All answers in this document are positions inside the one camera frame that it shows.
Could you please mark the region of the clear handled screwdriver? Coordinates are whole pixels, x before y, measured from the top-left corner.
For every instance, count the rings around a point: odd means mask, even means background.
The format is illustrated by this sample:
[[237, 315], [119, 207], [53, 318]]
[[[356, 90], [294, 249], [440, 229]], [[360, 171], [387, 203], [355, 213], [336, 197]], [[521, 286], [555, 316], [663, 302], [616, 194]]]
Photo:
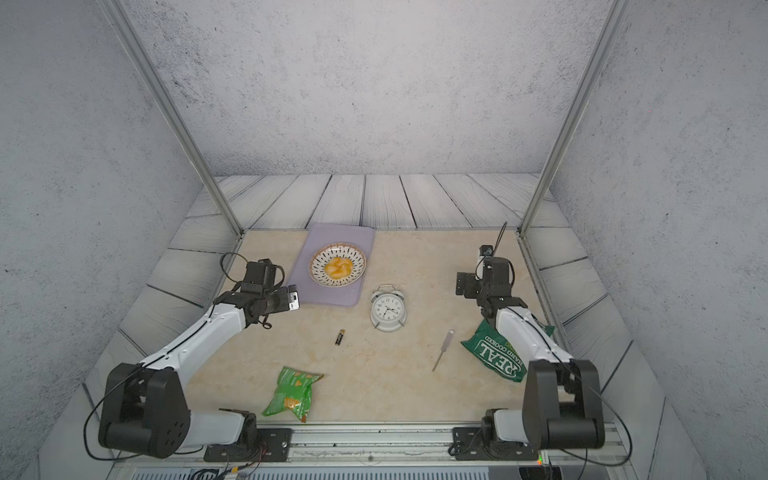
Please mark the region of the clear handled screwdriver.
[[454, 329], [450, 329], [447, 332], [447, 334], [446, 334], [446, 336], [445, 336], [445, 338], [444, 338], [444, 340], [442, 342], [439, 354], [438, 354], [438, 356], [437, 356], [437, 358], [435, 360], [435, 363], [433, 365], [432, 372], [434, 372], [437, 369], [437, 367], [438, 367], [442, 357], [444, 356], [444, 354], [448, 350], [449, 346], [451, 345], [451, 342], [452, 342], [454, 336], [455, 336], [455, 330]]

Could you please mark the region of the black AA battery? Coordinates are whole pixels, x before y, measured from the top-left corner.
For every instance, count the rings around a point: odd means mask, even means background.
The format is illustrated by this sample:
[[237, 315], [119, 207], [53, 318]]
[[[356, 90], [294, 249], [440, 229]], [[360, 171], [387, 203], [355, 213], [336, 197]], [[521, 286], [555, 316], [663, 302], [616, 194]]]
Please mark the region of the black AA battery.
[[336, 337], [335, 343], [334, 343], [336, 346], [340, 346], [341, 345], [341, 342], [342, 342], [342, 340], [344, 338], [345, 333], [346, 333], [346, 331], [344, 329], [341, 329], [339, 331], [339, 333], [338, 333], [338, 335]]

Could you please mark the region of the white alarm clock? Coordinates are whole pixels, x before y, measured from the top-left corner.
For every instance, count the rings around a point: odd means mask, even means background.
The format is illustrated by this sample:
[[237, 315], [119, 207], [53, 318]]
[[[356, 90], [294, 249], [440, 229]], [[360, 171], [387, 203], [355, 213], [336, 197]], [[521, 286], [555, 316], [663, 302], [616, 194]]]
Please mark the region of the white alarm clock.
[[404, 293], [394, 285], [381, 285], [371, 296], [370, 320], [373, 327], [384, 333], [394, 333], [407, 321]]

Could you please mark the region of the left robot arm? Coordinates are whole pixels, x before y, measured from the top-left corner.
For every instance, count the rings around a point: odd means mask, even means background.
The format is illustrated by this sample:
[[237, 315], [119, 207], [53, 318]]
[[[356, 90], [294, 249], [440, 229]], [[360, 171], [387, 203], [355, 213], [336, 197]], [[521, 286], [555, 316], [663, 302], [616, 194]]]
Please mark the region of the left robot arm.
[[300, 302], [282, 266], [269, 259], [246, 264], [242, 280], [216, 297], [186, 331], [136, 364], [108, 375], [99, 414], [98, 442], [105, 449], [158, 459], [202, 448], [207, 462], [258, 460], [267, 444], [255, 414], [234, 409], [193, 412], [187, 384], [207, 360], [249, 326], [268, 328], [270, 316]]

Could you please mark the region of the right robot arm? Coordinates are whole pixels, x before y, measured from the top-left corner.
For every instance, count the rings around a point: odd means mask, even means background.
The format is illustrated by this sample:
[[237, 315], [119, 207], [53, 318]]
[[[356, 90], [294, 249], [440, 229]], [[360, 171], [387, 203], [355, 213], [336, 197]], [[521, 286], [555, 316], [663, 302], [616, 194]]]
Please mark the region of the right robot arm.
[[605, 427], [596, 367], [561, 348], [527, 304], [512, 295], [513, 284], [511, 262], [495, 256], [481, 258], [473, 272], [456, 276], [456, 294], [474, 300], [483, 317], [462, 345], [502, 378], [525, 383], [521, 409], [486, 412], [484, 447], [601, 448]]

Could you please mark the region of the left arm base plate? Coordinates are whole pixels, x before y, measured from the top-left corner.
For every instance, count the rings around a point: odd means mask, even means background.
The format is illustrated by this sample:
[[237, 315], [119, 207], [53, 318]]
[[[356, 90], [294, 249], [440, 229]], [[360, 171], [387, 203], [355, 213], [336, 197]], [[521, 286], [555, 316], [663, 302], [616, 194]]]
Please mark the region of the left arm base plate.
[[249, 430], [230, 445], [210, 445], [203, 460], [208, 463], [256, 464], [288, 460], [293, 430], [268, 428]]

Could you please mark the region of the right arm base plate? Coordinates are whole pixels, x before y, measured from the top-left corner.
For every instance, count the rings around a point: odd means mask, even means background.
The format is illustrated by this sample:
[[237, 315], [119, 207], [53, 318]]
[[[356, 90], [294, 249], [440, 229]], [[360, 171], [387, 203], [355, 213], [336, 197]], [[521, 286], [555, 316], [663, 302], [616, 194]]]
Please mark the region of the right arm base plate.
[[448, 455], [458, 461], [538, 461], [539, 453], [524, 442], [486, 439], [480, 427], [455, 427]]

